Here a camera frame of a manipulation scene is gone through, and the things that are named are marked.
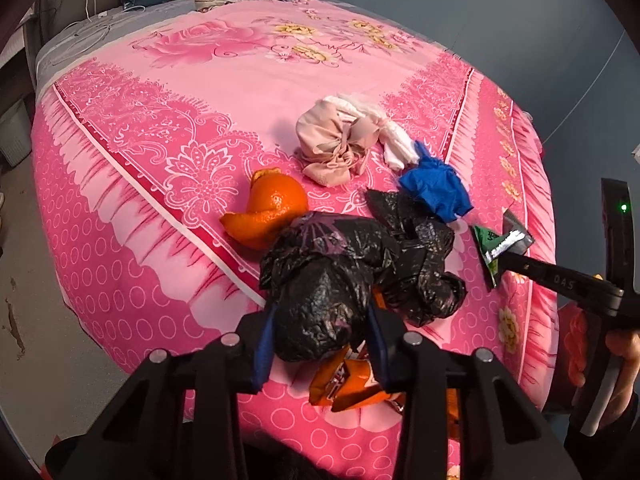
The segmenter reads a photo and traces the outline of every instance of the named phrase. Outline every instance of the gray sheet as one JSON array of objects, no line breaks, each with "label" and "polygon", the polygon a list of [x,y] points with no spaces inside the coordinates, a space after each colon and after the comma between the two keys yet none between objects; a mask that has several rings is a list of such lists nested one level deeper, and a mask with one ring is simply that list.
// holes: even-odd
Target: gray sheet
[{"label": "gray sheet", "polygon": [[[363,16],[388,23],[417,38],[433,43],[425,36],[368,10],[336,0],[322,1],[331,2],[345,9],[362,14]],[[176,0],[166,4],[147,7],[146,9],[134,7],[127,12],[124,12],[122,8],[119,7],[109,10],[104,16],[94,16],[91,21],[84,20],[84,22],[70,26],[49,41],[38,53],[36,59],[36,80],[38,83],[36,95],[39,97],[42,94],[42,90],[49,85],[52,78],[79,57],[87,56],[94,50],[111,43],[111,41],[122,38],[141,28],[192,11],[195,11],[193,0]]]}]

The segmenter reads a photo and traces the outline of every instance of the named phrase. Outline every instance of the pink cloth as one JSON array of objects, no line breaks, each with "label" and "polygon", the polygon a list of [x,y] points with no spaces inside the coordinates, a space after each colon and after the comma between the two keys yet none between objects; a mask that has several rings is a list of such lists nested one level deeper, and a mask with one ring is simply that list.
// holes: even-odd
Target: pink cloth
[{"label": "pink cloth", "polygon": [[[303,176],[296,121],[337,89],[379,104],[451,164],[475,206],[452,224],[446,261],[466,282],[465,303],[420,331],[452,351],[491,348],[541,407],[558,344],[555,295],[513,274],[487,293],[468,227],[499,229],[509,207],[536,238],[530,255],[554,260],[550,189],[530,122],[456,56],[314,0],[168,20],[80,60],[44,92],[34,172],[66,304],[127,372],[153,348],[190,352],[232,331],[264,300],[258,262],[218,218],[244,208],[255,170],[279,166],[302,182],[311,208],[344,214],[369,215],[364,187],[396,189],[379,144],[343,186]],[[264,391],[239,399],[244,438],[278,440],[338,476],[390,478],[400,416],[386,404],[310,406],[314,372],[276,359]],[[193,399],[188,392],[188,415]],[[449,451],[453,465],[458,446]]]},{"label": "pink cloth", "polygon": [[318,101],[296,124],[300,140],[296,153],[308,163],[302,173],[327,187],[350,181],[352,168],[361,175],[370,149],[378,142],[380,126],[368,117],[343,121],[334,104]]}]

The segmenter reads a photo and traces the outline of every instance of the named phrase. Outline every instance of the gray floor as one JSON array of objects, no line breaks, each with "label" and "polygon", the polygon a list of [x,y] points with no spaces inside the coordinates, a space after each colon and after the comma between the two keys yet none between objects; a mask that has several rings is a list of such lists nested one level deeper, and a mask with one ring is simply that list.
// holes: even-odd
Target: gray floor
[{"label": "gray floor", "polygon": [[31,157],[0,177],[0,189],[6,197],[0,213],[0,407],[40,464],[55,435],[87,430],[125,376],[62,301],[40,223]]}]

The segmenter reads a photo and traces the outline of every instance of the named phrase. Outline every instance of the wall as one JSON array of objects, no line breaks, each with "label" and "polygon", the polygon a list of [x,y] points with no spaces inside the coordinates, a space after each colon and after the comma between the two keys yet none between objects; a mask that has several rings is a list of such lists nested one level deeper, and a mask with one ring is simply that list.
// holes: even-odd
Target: wall
[{"label": "wall", "polygon": [[[640,56],[625,34],[591,90],[545,143],[558,261],[583,272],[604,272],[601,177],[628,181],[640,222],[640,166],[631,155],[640,144],[639,81]],[[636,228],[640,254],[639,238]]]},{"label": "wall", "polygon": [[607,4],[343,1],[451,48],[528,110],[542,139],[553,133],[544,162],[553,190],[558,262],[602,272],[600,178],[628,180],[640,211],[640,166],[630,155],[640,143],[640,57]]},{"label": "wall", "polygon": [[343,0],[453,49],[548,136],[606,62],[622,26],[603,0]]}]

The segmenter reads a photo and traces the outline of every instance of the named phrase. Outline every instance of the screw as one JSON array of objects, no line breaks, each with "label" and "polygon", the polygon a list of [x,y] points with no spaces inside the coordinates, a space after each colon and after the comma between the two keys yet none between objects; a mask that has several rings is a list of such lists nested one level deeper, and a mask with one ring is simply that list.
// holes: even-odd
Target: screw
[{"label": "screw", "polygon": [[236,346],[240,342],[240,336],[235,332],[228,332],[220,338],[220,342],[224,346]]},{"label": "screw", "polygon": [[160,364],[162,361],[166,359],[166,356],[167,356],[166,350],[162,348],[156,348],[155,350],[152,350],[151,353],[149,354],[149,360],[152,363]]},{"label": "screw", "polygon": [[402,340],[410,346],[418,346],[422,342],[422,336],[417,332],[406,332]]},{"label": "screw", "polygon": [[479,348],[476,350],[476,357],[483,363],[490,363],[494,360],[494,353],[488,348]]}]

